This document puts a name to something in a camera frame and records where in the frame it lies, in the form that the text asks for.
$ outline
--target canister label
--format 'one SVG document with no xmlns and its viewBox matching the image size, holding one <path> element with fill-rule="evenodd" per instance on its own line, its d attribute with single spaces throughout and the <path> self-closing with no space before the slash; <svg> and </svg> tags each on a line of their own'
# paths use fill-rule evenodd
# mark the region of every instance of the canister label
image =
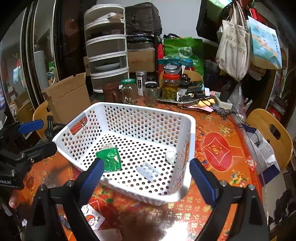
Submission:
<svg viewBox="0 0 296 241">
<path fill-rule="evenodd" d="M 143 96 L 142 77 L 137 77 L 138 95 Z"/>
</svg>

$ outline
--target plate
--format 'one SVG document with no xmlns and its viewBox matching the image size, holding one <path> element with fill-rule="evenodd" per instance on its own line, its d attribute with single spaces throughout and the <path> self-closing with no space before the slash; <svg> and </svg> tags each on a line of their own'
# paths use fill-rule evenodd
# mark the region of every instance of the plate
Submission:
<svg viewBox="0 0 296 241">
<path fill-rule="evenodd" d="M 106 64 L 106 65 L 101 65 L 101 66 L 96 66 L 95 69 L 97 71 L 110 71 L 110 70 L 114 70 L 117 69 L 118 67 L 120 67 L 120 63 L 113 63 L 113 64 Z"/>
</svg>

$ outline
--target brown mug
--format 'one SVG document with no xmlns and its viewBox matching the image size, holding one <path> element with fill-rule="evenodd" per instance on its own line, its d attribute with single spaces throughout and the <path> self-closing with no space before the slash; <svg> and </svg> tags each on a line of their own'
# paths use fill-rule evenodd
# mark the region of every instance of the brown mug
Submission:
<svg viewBox="0 0 296 241">
<path fill-rule="evenodd" d="M 102 86 L 105 102 L 121 103 L 119 85 L 106 84 Z"/>
</svg>

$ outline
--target cartoon card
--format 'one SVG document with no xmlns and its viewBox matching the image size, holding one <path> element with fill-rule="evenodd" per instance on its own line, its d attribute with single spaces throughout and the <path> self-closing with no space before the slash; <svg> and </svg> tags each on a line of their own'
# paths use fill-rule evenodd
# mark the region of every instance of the cartoon card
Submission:
<svg viewBox="0 0 296 241">
<path fill-rule="evenodd" d="M 105 220 L 105 218 L 89 204 L 83 205 L 81 211 L 92 230 L 98 230 Z"/>
</svg>

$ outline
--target green lid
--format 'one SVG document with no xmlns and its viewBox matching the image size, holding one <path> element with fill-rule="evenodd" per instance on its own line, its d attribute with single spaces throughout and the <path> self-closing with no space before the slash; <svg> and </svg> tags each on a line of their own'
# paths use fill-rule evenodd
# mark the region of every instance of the green lid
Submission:
<svg viewBox="0 0 296 241">
<path fill-rule="evenodd" d="M 122 84 L 133 84 L 135 82 L 135 79 L 124 79 L 121 81 Z"/>
</svg>

